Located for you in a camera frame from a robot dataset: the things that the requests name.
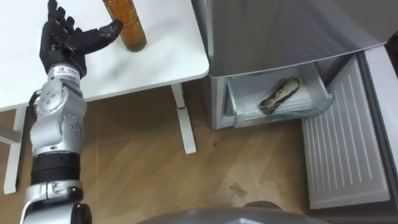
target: wooden floor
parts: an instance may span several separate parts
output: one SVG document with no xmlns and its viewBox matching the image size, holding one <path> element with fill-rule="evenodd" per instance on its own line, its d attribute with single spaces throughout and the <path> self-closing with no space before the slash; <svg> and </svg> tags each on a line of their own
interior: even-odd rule
<svg viewBox="0 0 398 224">
<path fill-rule="evenodd" d="M 88 103 L 81 180 L 94 223 L 136 223 L 186 208 L 268 200 L 308 208 L 300 121 L 211 130 L 198 83 L 185 85 L 198 152 L 185 155 L 169 87 Z M 12 125 L 13 112 L 0 113 Z M 0 194 L 1 223 L 17 223 L 32 159 L 25 138 L 21 187 Z M 0 183 L 8 146 L 0 143 Z"/>
</svg>

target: refrigerator door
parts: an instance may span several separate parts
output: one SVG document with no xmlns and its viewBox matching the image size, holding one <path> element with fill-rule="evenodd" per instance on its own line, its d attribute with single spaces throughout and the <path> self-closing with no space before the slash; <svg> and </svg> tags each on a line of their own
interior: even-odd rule
<svg viewBox="0 0 398 224">
<path fill-rule="evenodd" d="M 213 77 L 307 63 L 383 44 L 396 0 L 193 0 Z"/>
<path fill-rule="evenodd" d="M 310 208 L 396 206 L 398 79 L 384 47 L 355 55 L 327 89 L 330 109 L 302 120 Z"/>
</svg>

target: black joint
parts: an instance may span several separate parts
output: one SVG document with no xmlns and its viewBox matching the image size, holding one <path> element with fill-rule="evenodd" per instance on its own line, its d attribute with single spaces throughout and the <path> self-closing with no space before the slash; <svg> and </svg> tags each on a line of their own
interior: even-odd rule
<svg viewBox="0 0 398 224">
<path fill-rule="evenodd" d="M 48 153 L 33 158 L 30 184 L 56 180 L 80 180 L 80 155 Z"/>
<path fill-rule="evenodd" d="M 67 188 L 67 197 L 76 201 L 83 200 L 83 189 L 79 189 L 77 187 L 68 187 Z"/>
<path fill-rule="evenodd" d="M 93 217 L 87 204 L 76 203 L 72 209 L 71 224 L 92 224 Z"/>
</svg>

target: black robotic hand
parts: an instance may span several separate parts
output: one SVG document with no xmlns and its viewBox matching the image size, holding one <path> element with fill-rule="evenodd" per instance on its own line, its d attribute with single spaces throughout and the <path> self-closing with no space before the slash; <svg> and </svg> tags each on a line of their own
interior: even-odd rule
<svg viewBox="0 0 398 224">
<path fill-rule="evenodd" d="M 116 40 L 123 23 L 115 20 L 107 26 L 83 32 L 73 28 L 72 17 L 65 20 L 65 10 L 57 5 L 56 0 L 49 0 L 49 20 L 43 26 L 40 59 L 47 73 L 55 64 L 66 63 L 76 67 L 83 78 L 87 73 L 85 55 Z"/>
</svg>

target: white table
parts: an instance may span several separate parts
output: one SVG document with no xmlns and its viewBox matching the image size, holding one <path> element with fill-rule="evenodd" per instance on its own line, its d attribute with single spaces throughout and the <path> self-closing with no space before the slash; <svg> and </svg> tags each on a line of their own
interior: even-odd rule
<svg viewBox="0 0 398 224">
<path fill-rule="evenodd" d="M 100 0 L 59 0 L 83 30 L 109 24 Z M 191 2 L 134 0 L 147 45 L 130 53 L 121 39 L 86 56 L 87 76 L 81 89 L 87 101 L 171 85 L 177 103 L 186 153 L 196 151 L 181 82 L 204 77 L 209 64 Z M 0 141 L 11 145 L 4 193 L 16 191 L 21 138 L 27 102 L 47 76 L 39 59 L 40 36 L 47 20 L 47 1 L 7 1 L 0 7 L 0 111 L 16 109 L 14 130 L 0 127 Z"/>
</svg>

